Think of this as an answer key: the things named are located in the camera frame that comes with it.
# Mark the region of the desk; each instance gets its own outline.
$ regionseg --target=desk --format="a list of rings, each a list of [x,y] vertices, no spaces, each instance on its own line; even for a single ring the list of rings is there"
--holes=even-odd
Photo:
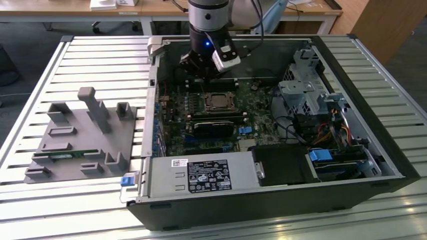
[[[187,0],[176,0],[184,7],[188,7]],[[328,34],[335,23],[336,17],[343,14],[342,10],[335,10],[330,7],[324,0],[315,0],[311,4],[298,5],[298,11],[286,9],[280,21],[303,21],[303,22],[322,22],[318,34]],[[141,3],[141,28],[144,34],[151,32],[151,22],[155,21],[188,21],[188,14],[181,12],[169,0],[144,0]]]
[[[25,169],[51,120],[49,104],[83,108],[77,91],[87,86],[99,90],[96,98],[107,107],[117,102],[137,107],[131,171],[140,168],[148,36],[79,36],[60,42],[0,149],[1,239],[418,239],[427,226],[426,112],[359,40],[344,35],[322,39],[423,177],[418,182],[352,209],[171,231],[148,231],[128,212],[119,201],[120,177],[25,184]],[[331,75],[326,77],[339,91]]]
[[[0,22],[127,22],[140,21],[143,0],[136,6],[91,11],[91,0],[3,0]]]
[[[89,0],[3,0],[0,22],[120,22],[139,21],[144,35],[152,35],[153,21],[188,21],[169,0],[139,0],[136,6],[117,6],[117,9],[91,11]],[[177,2],[187,6],[186,0]],[[328,34],[342,10],[334,10],[324,0],[315,4],[300,4],[298,14],[286,9],[280,21],[322,22],[319,34]]]

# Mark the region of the desk leg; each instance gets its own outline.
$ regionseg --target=desk leg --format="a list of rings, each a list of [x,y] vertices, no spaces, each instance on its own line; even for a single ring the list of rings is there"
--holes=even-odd
[[[330,34],[331,28],[335,23],[335,19],[336,19],[336,15],[324,16],[324,21],[322,22],[322,25],[318,31],[319,35]]]
[[[141,32],[143,32],[144,36],[153,35],[152,22],[153,22],[153,18],[151,16],[141,16],[140,17],[140,26],[141,26]]]

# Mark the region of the motherboard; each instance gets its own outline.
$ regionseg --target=motherboard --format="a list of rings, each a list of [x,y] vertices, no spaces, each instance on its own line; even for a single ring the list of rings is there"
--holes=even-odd
[[[268,107],[271,89],[255,78],[194,81],[169,90],[164,84],[159,101],[167,156],[243,152],[280,143]]]

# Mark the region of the green circuit board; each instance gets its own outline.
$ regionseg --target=green circuit board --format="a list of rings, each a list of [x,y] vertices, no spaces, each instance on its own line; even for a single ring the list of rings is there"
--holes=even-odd
[[[239,80],[239,88],[232,92],[190,93],[181,91],[177,86],[171,91],[168,103],[163,103],[163,122],[167,156],[188,155],[192,151],[216,150],[224,153],[242,151],[239,141],[254,140],[258,145],[280,143],[278,129],[270,116],[268,91],[271,87],[260,87],[251,90],[252,80]],[[226,138],[199,140],[191,132],[192,121],[187,119],[190,113],[206,114],[207,94],[234,95],[235,108],[246,112],[246,121],[235,124],[232,135]],[[251,127],[247,134],[239,133],[239,128]]]

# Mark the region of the warning label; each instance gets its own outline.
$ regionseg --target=warning label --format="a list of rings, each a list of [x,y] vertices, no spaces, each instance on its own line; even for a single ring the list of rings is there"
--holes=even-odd
[[[192,194],[232,189],[227,160],[188,162],[187,170]]]

